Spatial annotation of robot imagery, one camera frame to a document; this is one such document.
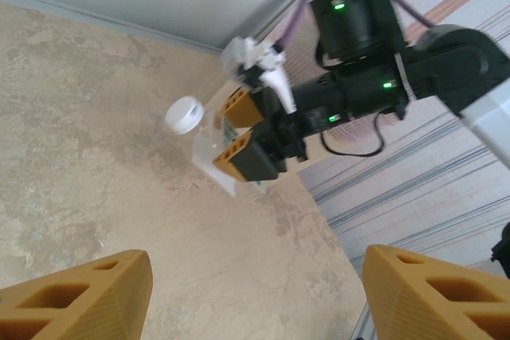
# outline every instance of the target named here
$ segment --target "white bottle cap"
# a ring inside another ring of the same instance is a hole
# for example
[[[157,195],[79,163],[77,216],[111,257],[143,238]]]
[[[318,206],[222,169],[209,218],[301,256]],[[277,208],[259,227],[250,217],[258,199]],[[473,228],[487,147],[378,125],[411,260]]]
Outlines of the white bottle cap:
[[[193,96],[186,96],[175,101],[165,115],[165,123],[177,135],[185,135],[202,121],[204,107]]]

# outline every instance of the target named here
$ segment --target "white plastic mount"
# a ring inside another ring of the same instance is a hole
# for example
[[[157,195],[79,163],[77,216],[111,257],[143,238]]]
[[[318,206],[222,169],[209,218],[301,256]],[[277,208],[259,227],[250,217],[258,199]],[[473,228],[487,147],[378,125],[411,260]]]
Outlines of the white plastic mount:
[[[510,169],[510,79],[461,111],[464,124]]]
[[[278,53],[270,41],[259,43],[251,37],[235,37],[223,50],[222,61],[223,68],[235,79],[239,66],[245,70],[254,66],[261,68],[264,72],[260,79],[277,94],[287,114],[296,111],[296,101],[283,67],[285,55]]]

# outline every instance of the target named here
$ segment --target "plastic bottle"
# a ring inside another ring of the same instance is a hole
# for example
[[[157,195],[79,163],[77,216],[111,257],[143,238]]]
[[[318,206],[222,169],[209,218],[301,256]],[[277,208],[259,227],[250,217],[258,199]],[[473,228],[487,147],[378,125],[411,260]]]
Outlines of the plastic bottle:
[[[236,130],[219,111],[206,111],[200,101],[185,96],[168,109],[165,124],[179,136],[184,155],[229,194],[252,199],[265,192],[263,183],[239,182],[213,165],[237,138]]]

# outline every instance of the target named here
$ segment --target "black cable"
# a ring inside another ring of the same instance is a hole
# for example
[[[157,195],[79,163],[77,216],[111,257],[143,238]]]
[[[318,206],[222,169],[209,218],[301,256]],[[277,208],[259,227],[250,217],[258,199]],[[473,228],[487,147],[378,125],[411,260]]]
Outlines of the black cable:
[[[316,63],[319,65],[322,69],[326,69],[327,71],[333,71],[337,68],[341,68],[341,64],[335,64],[335,65],[324,65],[324,48],[320,44],[320,40],[317,41],[316,46]]]
[[[343,156],[348,156],[348,157],[361,157],[361,158],[374,157],[377,154],[382,153],[383,150],[384,150],[384,147],[386,146],[386,143],[384,142],[383,135],[381,134],[381,130],[379,129],[379,125],[378,125],[379,116],[382,113],[383,113],[383,111],[379,111],[375,115],[375,117],[374,117],[373,124],[374,124],[375,134],[379,137],[380,144],[379,144],[379,147],[376,150],[372,151],[371,153],[366,153],[366,154],[351,154],[351,153],[341,153],[339,151],[333,150],[326,143],[326,139],[324,138],[324,132],[323,131],[320,132],[320,143],[322,143],[322,146],[324,147],[324,149],[326,151],[328,151],[329,153],[334,154],[334,155],[343,155]]]

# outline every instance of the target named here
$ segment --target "robotic arm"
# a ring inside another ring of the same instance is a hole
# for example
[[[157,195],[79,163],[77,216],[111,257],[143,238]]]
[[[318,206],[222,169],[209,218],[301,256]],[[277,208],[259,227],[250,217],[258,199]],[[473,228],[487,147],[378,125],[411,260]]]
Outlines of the robotic arm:
[[[234,39],[223,54],[245,87],[223,113],[251,127],[215,164],[241,181],[276,179],[308,159],[304,138],[372,113],[406,115],[410,96],[437,96],[510,167],[510,59],[480,31],[428,29],[410,46],[390,0],[315,0],[317,63],[328,72],[290,88],[281,49]],[[325,66],[323,56],[339,63]]]

